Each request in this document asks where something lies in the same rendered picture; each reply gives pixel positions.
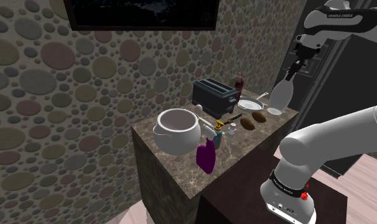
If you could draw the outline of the clear glass bottle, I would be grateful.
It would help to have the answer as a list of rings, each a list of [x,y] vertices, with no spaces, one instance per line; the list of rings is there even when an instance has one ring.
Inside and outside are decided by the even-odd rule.
[[[295,74],[286,73],[286,76],[272,90],[267,111],[273,115],[281,115],[289,105],[293,92]]]

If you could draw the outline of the black refrigerator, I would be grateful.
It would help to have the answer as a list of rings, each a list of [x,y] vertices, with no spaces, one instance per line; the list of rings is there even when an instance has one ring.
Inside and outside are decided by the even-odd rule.
[[[308,14],[304,28],[297,41],[313,49],[328,39],[352,35],[377,43],[377,8],[351,9],[347,0],[328,0]],[[302,67],[294,62],[287,73],[296,74]],[[339,105],[362,106],[361,110],[296,130],[281,140],[282,159],[274,176],[303,182],[327,161],[377,151],[377,105],[367,108],[360,98],[365,83],[363,74],[350,73],[348,82],[338,87],[344,91]]]

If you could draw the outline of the dark red bottle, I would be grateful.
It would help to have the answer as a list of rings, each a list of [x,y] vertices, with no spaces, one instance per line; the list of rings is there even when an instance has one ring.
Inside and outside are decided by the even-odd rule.
[[[242,94],[243,85],[244,85],[244,80],[243,80],[241,72],[237,72],[237,74],[232,79],[232,83],[233,83],[233,86],[235,87],[235,89],[238,92],[236,99],[239,101],[240,96]]]

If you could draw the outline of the white frying pan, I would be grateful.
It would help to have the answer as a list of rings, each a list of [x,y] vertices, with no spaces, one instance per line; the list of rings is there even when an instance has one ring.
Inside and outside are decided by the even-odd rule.
[[[247,96],[241,96],[240,100],[238,101],[237,106],[244,111],[261,111],[264,109],[266,104],[260,101],[260,99],[264,96],[268,95],[268,92],[265,92],[258,96],[257,98],[247,97]]]

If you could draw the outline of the black toaster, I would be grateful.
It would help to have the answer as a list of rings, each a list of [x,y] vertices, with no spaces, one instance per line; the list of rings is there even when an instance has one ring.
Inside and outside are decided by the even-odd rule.
[[[192,104],[200,104],[203,111],[219,120],[226,113],[232,114],[239,92],[212,78],[193,83]]]

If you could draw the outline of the teal soap dispenser yellow pump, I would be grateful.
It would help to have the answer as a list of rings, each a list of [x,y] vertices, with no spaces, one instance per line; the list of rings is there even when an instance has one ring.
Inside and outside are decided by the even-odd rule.
[[[221,139],[223,136],[222,126],[224,126],[224,123],[220,120],[216,120],[217,124],[214,127],[214,131],[216,133],[216,137],[214,137],[214,145],[215,149],[217,150],[221,145]]]

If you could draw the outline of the purple spray bottle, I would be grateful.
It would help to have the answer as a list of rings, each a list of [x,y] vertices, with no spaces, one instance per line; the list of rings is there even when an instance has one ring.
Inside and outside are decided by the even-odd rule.
[[[205,145],[200,145],[196,151],[196,164],[206,174],[211,174],[216,164],[216,147],[214,138],[217,136],[216,132],[209,126],[204,125],[203,131],[206,137]]]

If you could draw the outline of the white round pot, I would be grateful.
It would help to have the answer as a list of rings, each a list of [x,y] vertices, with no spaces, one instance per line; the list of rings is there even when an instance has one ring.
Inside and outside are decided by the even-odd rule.
[[[169,155],[181,156],[193,151],[201,138],[199,117],[181,108],[160,113],[153,127],[154,141]]]

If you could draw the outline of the dark framed wall picture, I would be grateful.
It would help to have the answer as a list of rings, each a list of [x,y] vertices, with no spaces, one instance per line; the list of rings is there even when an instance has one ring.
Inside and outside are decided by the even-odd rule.
[[[220,0],[64,0],[74,31],[214,31]]]

